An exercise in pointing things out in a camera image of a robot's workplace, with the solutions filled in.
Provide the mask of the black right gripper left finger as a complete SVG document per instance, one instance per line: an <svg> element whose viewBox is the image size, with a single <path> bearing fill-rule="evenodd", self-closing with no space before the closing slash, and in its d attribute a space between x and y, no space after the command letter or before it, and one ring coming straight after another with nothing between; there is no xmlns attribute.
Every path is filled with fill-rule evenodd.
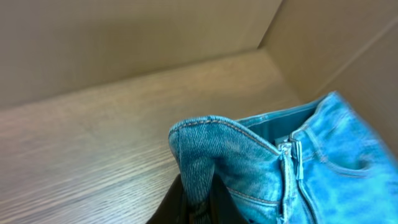
<svg viewBox="0 0 398 224"><path fill-rule="evenodd" d="M180 174L176 176L147 224L187 224L188 205Z"/></svg>

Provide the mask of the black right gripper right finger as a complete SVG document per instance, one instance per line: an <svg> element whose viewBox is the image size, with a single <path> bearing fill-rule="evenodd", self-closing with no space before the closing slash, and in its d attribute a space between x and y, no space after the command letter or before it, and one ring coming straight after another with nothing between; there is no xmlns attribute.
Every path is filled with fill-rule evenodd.
<svg viewBox="0 0 398 224"><path fill-rule="evenodd" d="M218 174L214 174L209 193L212 224L248 224Z"/></svg>

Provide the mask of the light blue denim jeans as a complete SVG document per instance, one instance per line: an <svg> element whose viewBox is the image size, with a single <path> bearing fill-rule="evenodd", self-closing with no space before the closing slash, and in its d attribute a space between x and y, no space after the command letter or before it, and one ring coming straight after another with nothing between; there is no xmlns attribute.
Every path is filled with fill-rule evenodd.
<svg viewBox="0 0 398 224"><path fill-rule="evenodd" d="M249 223L396 223L397 161L344 98L175 124L169 145L192 223L211 223L215 175Z"/></svg>

